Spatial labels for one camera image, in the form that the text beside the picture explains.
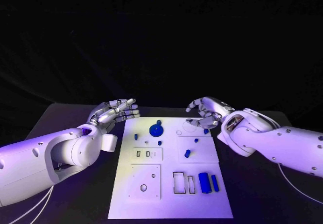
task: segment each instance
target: peg board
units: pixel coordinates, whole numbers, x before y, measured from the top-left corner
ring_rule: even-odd
[[[163,135],[153,137],[149,129],[157,120],[162,121]],[[189,129],[185,120],[186,118],[137,118],[127,120],[108,219],[232,218],[212,136],[209,133],[203,134],[203,129],[199,127]],[[134,140],[134,134],[139,134],[139,140]],[[186,147],[193,149],[188,163],[182,153]],[[134,148],[162,148],[162,161],[134,160]],[[212,153],[214,159],[203,162],[203,155],[199,155],[199,153]],[[141,173],[146,173],[146,176],[143,176],[140,173],[134,173],[131,165],[141,165],[143,168],[157,165],[160,171],[154,179],[149,179],[152,176],[149,168],[147,172],[141,170]],[[186,194],[173,193],[173,172],[185,173]],[[212,186],[212,193],[202,193],[199,183],[199,173],[202,172],[208,172],[209,178],[211,175],[216,176],[219,192],[214,191]],[[141,175],[141,179],[140,181],[136,180],[134,184],[133,176],[136,175]],[[195,194],[189,194],[188,176],[193,176]],[[156,194],[157,197],[156,195],[154,197],[144,196],[144,192],[150,193],[152,181],[154,183],[154,193],[160,190],[160,194]],[[131,198],[128,195],[130,193],[133,195],[141,184],[147,185],[147,190],[141,192],[141,196]]]

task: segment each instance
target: black background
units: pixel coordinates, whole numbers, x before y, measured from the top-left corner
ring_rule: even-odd
[[[130,97],[185,108],[214,96],[322,132],[322,13],[315,0],[2,4],[0,145],[51,103]]]

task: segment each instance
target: blue object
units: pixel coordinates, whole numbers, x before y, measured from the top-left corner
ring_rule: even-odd
[[[212,175],[211,178],[212,178],[212,182],[214,182],[214,190],[218,192],[221,190],[219,190],[219,185],[218,185],[218,182],[216,182],[215,175]]]
[[[199,179],[201,179],[202,193],[209,194],[212,192],[212,188],[208,173],[199,173]]]
[[[189,149],[186,150],[185,157],[186,157],[186,158],[190,157],[190,150],[189,150]]]
[[[150,135],[153,137],[160,137],[163,135],[163,127],[160,120],[157,120],[157,124],[150,127]]]

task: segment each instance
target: robotic hand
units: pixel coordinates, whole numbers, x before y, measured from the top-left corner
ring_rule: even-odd
[[[240,155],[250,156],[257,150],[280,165],[323,177],[323,133],[280,127],[257,111],[235,111],[212,97],[195,100],[186,111],[196,105],[203,119],[188,119],[186,122],[202,128],[215,128],[222,122],[218,139]]]
[[[134,99],[101,103],[87,124],[0,148],[0,207],[42,192],[114,152],[117,122],[140,117]],[[54,168],[54,162],[62,163]]]

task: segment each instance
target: blue knob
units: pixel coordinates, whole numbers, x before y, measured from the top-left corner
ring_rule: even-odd
[[[189,149],[186,150],[185,157],[186,157],[186,158],[190,157],[190,150],[189,150]]]

